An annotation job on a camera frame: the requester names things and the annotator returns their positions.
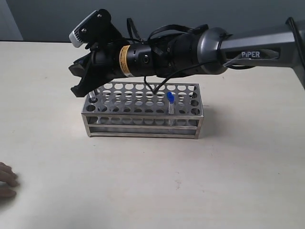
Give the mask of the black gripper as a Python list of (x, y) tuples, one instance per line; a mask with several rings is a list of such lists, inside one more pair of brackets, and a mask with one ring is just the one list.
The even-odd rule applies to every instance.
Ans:
[(90, 51), (91, 54), (75, 60), (68, 68), (73, 76), (81, 77), (71, 88), (76, 97), (85, 97), (114, 79), (155, 75), (154, 56), (149, 45), (111, 43)]

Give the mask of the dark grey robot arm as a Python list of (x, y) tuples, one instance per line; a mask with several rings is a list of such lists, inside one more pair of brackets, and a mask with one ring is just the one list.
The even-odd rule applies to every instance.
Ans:
[(80, 82), (71, 91), (84, 97), (115, 79), (157, 76), (167, 82), (192, 75), (219, 75), (227, 69), (291, 68), (305, 82), (305, 23), (288, 18), (283, 25), (242, 34), (202, 25), (161, 27), (148, 39), (138, 34), (108, 35), (88, 45), (90, 52), (69, 67)]

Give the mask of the person's hand at table edge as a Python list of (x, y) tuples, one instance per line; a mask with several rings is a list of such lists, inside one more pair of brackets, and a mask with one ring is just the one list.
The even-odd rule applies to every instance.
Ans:
[(12, 171), (12, 168), (5, 163), (0, 163), (0, 197), (14, 198), (17, 192), (14, 188), (18, 187), (18, 176)]

